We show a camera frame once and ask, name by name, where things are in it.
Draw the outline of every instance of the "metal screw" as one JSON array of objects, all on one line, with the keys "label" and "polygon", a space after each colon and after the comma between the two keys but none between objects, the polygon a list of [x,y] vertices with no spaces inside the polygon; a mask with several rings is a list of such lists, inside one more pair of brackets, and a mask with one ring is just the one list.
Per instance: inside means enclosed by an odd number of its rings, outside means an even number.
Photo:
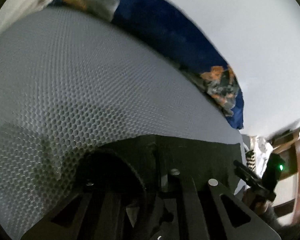
[{"label": "metal screw", "polygon": [[170,174],[171,174],[171,175],[179,175],[179,174],[180,174],[180,171],[179,171],[178,169],[172,169],[172,170],[170,171]]},{"label": "metal screw", "polygon": [[218,181],[216,179],[209,179],[208,183],[209,183],[209,185],[214,186],[214,187],[216,185],[218,185]]}]

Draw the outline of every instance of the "white wall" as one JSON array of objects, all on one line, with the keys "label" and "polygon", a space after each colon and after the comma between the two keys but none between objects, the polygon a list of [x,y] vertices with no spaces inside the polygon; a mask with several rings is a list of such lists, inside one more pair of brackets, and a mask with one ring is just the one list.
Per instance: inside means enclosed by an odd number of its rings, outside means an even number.
[{"label": "white wall", "polygon": [[169,0],[233,67],[243,133],[268,135],[300,119],[300,7],[295,0]]},{"label": "white wall", "polygon": [[274,189],[277,194],[273,206],[286,203],[297,197],[298,194],[298,174],[294,174],[286,179],[280,180]]}]

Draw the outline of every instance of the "blanket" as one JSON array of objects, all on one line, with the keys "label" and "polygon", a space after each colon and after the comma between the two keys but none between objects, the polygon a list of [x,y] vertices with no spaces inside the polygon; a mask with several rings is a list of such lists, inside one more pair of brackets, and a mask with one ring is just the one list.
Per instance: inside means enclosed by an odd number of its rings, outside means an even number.
[{"label": "blanket", "polygon": [[243,128],[243,95],[230,64],[198,27],[165,0],[54,0],[111,22],[174,62],[209,95],[235,129]]}]

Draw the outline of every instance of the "black device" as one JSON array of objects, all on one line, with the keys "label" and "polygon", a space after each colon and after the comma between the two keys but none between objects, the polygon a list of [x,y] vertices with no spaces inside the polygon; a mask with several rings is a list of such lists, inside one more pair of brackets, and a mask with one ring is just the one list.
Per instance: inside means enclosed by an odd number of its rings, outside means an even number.
[{"label": "black device", "polygon": [[[141,137],[87,154],[72,193],[22,240],[280,239],[220,181],[212,178],[198,190],[181,163],[168,168],[169,146]],[[124,156],[134,148],[145,159],[154,157],[142,171],[150,179],[126,162]]]},{"label": "black device", "polygon": [[256,194],[256,198],[250,205],[250,209],[254,210],[257,202],[265,203],[267,200],[273,202],[276,193],[275,187],[278,184],[285,161],[278,154],[271,154],[267,163],[266,170],[260,178],[248,167],[238,161],[234,161],[235,174],[244,180],[252,191]]}]

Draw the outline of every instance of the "gray mesh fabric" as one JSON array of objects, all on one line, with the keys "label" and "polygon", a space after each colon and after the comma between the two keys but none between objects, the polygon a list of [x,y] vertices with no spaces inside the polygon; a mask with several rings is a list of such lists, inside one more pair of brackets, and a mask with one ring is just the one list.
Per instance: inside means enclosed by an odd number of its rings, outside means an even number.
[{"label": "gray mesh fabric", "polygon": [[142,134],[241,142],[160,55],[67,8],[0,37],[0,223],[21,236],[71,190],[84,151]]}]

